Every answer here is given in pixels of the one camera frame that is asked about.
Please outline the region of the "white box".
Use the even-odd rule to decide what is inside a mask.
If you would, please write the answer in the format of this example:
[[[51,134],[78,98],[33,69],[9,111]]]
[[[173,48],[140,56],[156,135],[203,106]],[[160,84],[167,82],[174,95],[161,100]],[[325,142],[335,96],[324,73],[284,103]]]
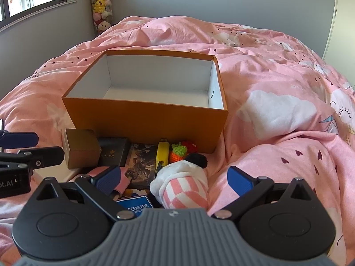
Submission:
[[[63,183],[77,176],[80,170],[80,168],[69,169],[66,160],[63,160],[61,164],[56,166],[35,169],[32,177],[37,184],[47,177],[54,177],[59,183]]]

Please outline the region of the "pink card holder wallet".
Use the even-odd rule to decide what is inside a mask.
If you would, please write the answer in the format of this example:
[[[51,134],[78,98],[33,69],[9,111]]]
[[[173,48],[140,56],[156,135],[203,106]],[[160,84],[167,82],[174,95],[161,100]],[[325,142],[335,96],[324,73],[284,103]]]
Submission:
[[[130,184],[126,176],[127,167],[99,166],[91,170],[88,175],[92,177],[91,182],[103,193],[110,195],[116,191],[120,196]]]

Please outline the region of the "bear plush with blue tag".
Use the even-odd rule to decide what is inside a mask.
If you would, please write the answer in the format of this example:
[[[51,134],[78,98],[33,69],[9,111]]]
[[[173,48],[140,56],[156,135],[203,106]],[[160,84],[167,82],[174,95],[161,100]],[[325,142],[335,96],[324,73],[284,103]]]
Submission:
[[[149,193],[145,190],[133,192],[133,195],[116,201],[124,209],[131,211],[136,217],[139,217],[144,209],[154,208],[149,200]]]

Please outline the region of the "black box gold lettering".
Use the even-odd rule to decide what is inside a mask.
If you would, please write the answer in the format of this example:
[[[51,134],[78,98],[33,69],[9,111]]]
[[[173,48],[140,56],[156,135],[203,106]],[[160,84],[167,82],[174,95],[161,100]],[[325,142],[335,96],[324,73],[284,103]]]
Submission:
[[[98,166],[125,166],[131,146],[128,138],[102,137],[98,142],[101,147]]]

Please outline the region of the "small gold gift box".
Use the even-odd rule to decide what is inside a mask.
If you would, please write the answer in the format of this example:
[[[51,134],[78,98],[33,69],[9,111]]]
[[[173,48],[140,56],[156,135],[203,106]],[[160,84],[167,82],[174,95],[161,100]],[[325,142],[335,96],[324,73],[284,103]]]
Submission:
[[[65,129],[63,150],[69,169],[97,166],[101,146],[93,130]]]

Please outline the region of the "illustrated card pack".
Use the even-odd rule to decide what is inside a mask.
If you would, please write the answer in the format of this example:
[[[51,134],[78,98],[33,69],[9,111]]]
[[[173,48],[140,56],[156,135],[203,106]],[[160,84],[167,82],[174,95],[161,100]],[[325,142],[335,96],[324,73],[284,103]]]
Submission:
[[[126,161],[126,176],[130,187],[138,190],[149,189],[155,178],[157,146],[153,144],[133,143]]]

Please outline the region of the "yellow tape measure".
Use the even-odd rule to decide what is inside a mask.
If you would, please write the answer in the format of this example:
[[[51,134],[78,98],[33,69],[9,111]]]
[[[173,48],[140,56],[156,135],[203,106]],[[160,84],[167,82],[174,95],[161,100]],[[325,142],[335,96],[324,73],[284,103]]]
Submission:
[[[170,144],[166,139],[161,140],[158,143],[158,148],[156,152],[156,172],[159,172],[164,166],[168,165]]]

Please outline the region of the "white dog plush striped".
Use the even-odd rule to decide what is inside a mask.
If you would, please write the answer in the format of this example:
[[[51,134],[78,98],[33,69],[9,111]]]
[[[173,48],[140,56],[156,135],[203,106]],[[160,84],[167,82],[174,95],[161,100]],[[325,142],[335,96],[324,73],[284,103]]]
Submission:
[[[168,164],[150,183],[150,192],[164,208],[208,208],[206,156],[193,153]]]

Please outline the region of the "crocheted orange green carrot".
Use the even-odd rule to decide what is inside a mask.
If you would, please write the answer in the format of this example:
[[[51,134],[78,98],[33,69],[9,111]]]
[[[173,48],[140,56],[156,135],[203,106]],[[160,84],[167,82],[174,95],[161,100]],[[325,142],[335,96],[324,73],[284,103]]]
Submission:
[[[187,156],[188,148],[181,143],[173,143],[169,154],[169,162],[175,163],[183,160]]]

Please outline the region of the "white bedroom door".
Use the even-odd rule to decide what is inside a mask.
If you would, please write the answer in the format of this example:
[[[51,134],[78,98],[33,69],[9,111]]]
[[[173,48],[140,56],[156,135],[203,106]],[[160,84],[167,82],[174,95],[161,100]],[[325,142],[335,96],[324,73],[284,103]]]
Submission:
[[[354,86],[354,0],[335,0],[323,60]]]

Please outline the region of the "pink patterned duvet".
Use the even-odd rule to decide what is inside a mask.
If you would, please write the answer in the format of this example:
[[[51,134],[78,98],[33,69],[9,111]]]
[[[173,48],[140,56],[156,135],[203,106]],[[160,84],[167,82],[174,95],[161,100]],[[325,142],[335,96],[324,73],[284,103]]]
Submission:
[[[281,32],[183,16],[128,17],[52,58],[1,100],[8,131],[61,145],[72,121],[62,95],[110,49],[164,49],[218,59],[229,116],[208,156],[208,214],[237,198],[227,169],[287,183],[303,177],[336,226],[330,258],[354,259],[354,90],[301,41]]]

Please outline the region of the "orange cardboard storage box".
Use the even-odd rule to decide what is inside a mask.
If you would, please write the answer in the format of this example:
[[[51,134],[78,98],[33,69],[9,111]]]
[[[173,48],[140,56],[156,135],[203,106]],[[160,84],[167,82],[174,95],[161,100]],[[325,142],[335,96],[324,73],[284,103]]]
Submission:
[[[215,56],[181,51],[104,51],[63,95],[77,129],[132,142],[190,141],[212,153],[228,116]]]

